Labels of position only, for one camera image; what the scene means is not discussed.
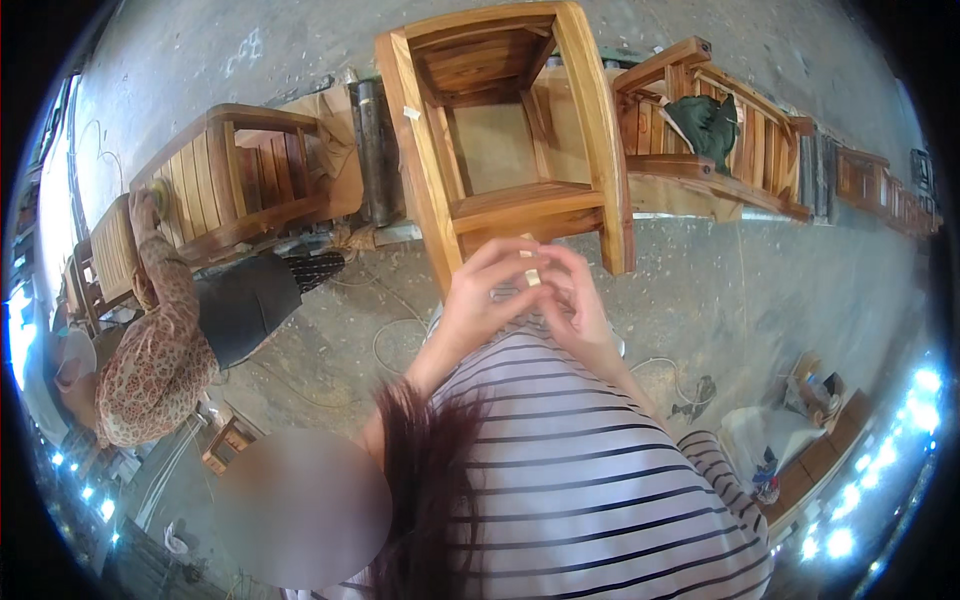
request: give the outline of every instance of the finger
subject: finger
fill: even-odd
[[[474,252],[460,270],[464,273],[476,273],[491,266],[508,253],[516,254],[521,250],[536,252],[539,247],[540,242],[525,240],[522,237],[494,238]]]
[[[538,301],[540,312],[543,313],[543,319],[555,338],[565,338],[574,335],[573,325],[564,315],[560,305],[552,296],[541,298]]]
[[[557,269],[540,270],[540,281],[552,283],[558,290],[564,292],[572,292],[577,289],[573,284],[573,278],[563,271],[558,271]]]
[[[553,291],[548,286],[536,285],[514,294],[509,300],[500,302],[493,311],[497,314],[499,321],[506,323],[517,315],[530,312],[534,304],[541,298],[549,297],[552,293]]]
[[[483,269],[476,274],[477,281],[483,289],[492,289],[497,283],[506,281],[514,275],[519,275],[531,269],[540,269],[547,265],[547,259],[540,256],[520,258],[512,256]]]
[[[553,258],[564,265],[567,270],[570,271],[570,277],[578,287],[581,285],[593,287],[593,275],[590,274],[590,266],[587,263],[587,259],[582,255],[566,246],[554,246],[552,244],[540,246],[538,254],[540,256]]]

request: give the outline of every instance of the wooden leg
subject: wooden leg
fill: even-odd
[[[463,257],[453,232],[436,146],[424,114],[426,108],[417,90],[410,47],[403,31],[395,30],[377,36],[374,49],[400,148],[400,168],[410,187],[407,203],[415,207],[413,212],[419,219],[434,279],[441,296],[446,298],[450,278],[463,264]],[[408,107],[414,111],[410,114],[418,118],[404,114]]]
[[[532,90],[520,92],[523,110],[527,114],[527,124],[530,126],[530,139],[534,144],[534,159],[537,162],[537,176],[540,181],[551,181],[553,169],[550,167],[550,154],[546,140],[546,126],[540,114],[539,102]]]
[[[590,184],[604,195],[600,230],[603,264],[613,275],[628,273],[636,267],[634,216],[611,89],[587,17],[579,5],[557,5],[553,33],[580,117]]]

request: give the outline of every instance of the wooden frame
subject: wooden frame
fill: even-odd
[[[627,170],[684,184],[708,182],[718,198],[809,221],[809,208],[799,202],[800,136],[813,134],[812,120],[787,115],[710,59],[710,43],[688,37],[613,80]],[[661,99],[707,95],[722,102],[729,94],[744,117],[727,158],[732,177],[716,173],[712,160],[692,157],[660,107]]]
[[[327,196],[308,177],[304,137],[317,128],[315,118],[294,112],[218,105],[168,142],[131,191],[168,180],[174,198],[160,224],[164,237],[193,266],[212,264],[299,217],[340,216],[326,214]],[[257,133],[240,140],[242,130]]]
[[[573,2],[456,12],[381,34],[375,53],[400,149],[407,213],[423,233],[445,297],[466,257],[495,236],[546,241],[600,231],[604,267],[635,267],[633,213],[612,96],[587,18]],[[530,88],[554,48],[564,57],[586,147],[589,184],[557,181]],[[522,104],[538,183],[468,196],[451,108]]]

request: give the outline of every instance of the wooden chair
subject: wooden chair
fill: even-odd
[[[627,170],[808,221],[810,211],[798,193],[800,136],[813,134],[812,120],[787,115],[713,65],[710,52],[708,41],[688,37],[613,80]],[[743,116],[727,157],[732,177],[717,173],[712,160],[692,154],[660,112],[661,98],[676,102],[701,94],[720,102],[733,94]]]
[[[128,197],[122,194],[113,201],[90,232],[100,293],[106,304],[114,306],[133,295],[134,278],[143,273],[133,242]]]
[[[109,298],[104,296],[89,239],[77,244],[73,254],[67,257],[63,277],[67,312],[73,320],[84,322],[91,338],[101,332],[100,318],[132,296],[132,290]]]
[[[151,179],[169,181],[174,199],[160,224],[164,236],[193,266],[212,264],[300,217],[316,223],[341,216],[308,177],[304,136],[317,127],[315,118],[294,112],[218,105],[167,143],[131,191]],[[256,133],[238,136],[242,130]]]
[[[554,180],[531,85],[559,48],[580,120],[589,184]],[[375,53],[400,149],[408,216],[423,232],[442,295],[466,257],[496,236],[541,241],[600,231],[604,267],[635,267],[633,214],[610,89],[583,10],[537,2],[456,12],[381,34]],[[468,195],[452,109],[522,105],[539,182]]]
[[[922,237],[937,230],[932,205],[924,204],[891,175],[890,162],[844,146],[836,149],[836,195],[882,219],[891,229]]]
[[[249,431],[241,429],[240,425],[241,423],[236,417],[230,417],[227,424],[221,427],[217,435],[210,441],[201,457],[204,464],[216,473],[217,477],[224,474],[230,461],[229,456],[224,452],[224,446],[235,454],[252,444],[256,439]]]

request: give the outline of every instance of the wooden armrest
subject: wooden armrest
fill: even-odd
[[[641,155],[627,156],[627,171],[651,173],[667,177],[698,179],[716,170],[712,158],[697,155]]]
[[[233,122],[236,130],[263,130],[267,132],[304,133],[317,131],[317,119],[305,114],[275,108],[248,107],[237,104],[217,105],[206,112],[206,121]]]
[[[663,52],[655,54],[613,80],[613,91],[629,92],[663,79],[664,69],[671,64],[698,64],[710,60],[710,42],[691,36]]]

